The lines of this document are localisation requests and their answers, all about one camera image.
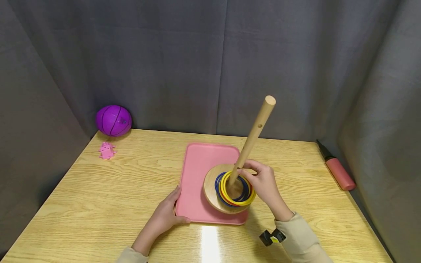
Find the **beige sleeve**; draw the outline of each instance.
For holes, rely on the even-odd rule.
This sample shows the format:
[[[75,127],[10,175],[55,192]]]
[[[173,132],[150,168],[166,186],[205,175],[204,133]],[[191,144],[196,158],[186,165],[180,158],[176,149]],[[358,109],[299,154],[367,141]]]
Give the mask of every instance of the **beige sleeve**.
[[[131,247],[126,247],[117,259],[116,263],[147,263],[149,257],[136,252]]]
[[[293,263],[333,263],[320,246],[319,239],[307,222],[294,212],[288,222],[275,220],[276,228],[286,239],[282,242]]]

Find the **left hand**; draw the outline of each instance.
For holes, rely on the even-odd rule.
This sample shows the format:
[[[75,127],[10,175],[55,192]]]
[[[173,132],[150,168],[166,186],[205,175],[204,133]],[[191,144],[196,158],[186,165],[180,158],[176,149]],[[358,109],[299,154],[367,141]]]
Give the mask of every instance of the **left hand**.
[[[175,216],[174,205],[180,197],[181,187],[177,186],[155,209],[145,228],[151,228],[159,236],[175,225],[189,224],[191,220],[185,216]]]
[[[178,224],[189,224],[191,220],[185,216],[174,214],[174,205],[180,197],[181,187],[177,186],[155,209],[145,227],[140,231],[132,248],[147,256],[155,239],[162,233]]]

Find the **fabric wall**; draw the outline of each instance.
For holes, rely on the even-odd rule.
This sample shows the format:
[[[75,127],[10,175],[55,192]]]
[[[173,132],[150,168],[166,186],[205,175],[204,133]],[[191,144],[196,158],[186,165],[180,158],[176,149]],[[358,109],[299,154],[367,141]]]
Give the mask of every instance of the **fabric wall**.
[[[419,0],[0,0],[0,123],[15,127],[0,129],[10,138],[0,252],[96,132],[101,107],[125,106],[134,128],[247,135],[271,94],[262,137],[322,139],[348,162],[397,262],[414,262],[421,254],[406,240],[420,235],[384,213],[421,213],[408,204],[420,197],[419,9]]]
[[[421,1],[400,5],[340,146],[365,206],[397,262],[421,253]]]
[[[0,0],[0,258],[89,142],[15,16]]]

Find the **purple ball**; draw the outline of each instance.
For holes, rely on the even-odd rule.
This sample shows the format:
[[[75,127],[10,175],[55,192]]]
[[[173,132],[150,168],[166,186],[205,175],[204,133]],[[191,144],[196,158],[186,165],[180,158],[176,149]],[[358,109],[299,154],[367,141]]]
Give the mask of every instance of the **purple ball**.
[[[121,136],[130,130],[131,116],[122,106],[106,106],[96,114],[96,126],[105,135]]]

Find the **wooden dowel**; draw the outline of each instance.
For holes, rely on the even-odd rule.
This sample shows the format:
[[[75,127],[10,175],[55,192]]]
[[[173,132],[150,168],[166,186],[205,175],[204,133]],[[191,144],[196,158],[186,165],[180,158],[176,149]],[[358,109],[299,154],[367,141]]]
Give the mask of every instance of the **wooden dowel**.
[[[260,108],[259,114],[257,115],[256,121],[251,128],[250,133],[248,134],[247,140],[241,150],[240,156],[238,157],[237,162],[235,163],[234,169],[228,180],[228,188],[234,185],[235,180],[238,177],[237,168],[242,168],[246,159],[248,158],[251,149],[253,148],[257,138],[259,138],[260,133],[264,125],[266,124],[267,119],[270,116],[270,113],[273,110],[273,107],[276,104],[276,100],[272,96],[266,96],[263,102],[262,107]]]

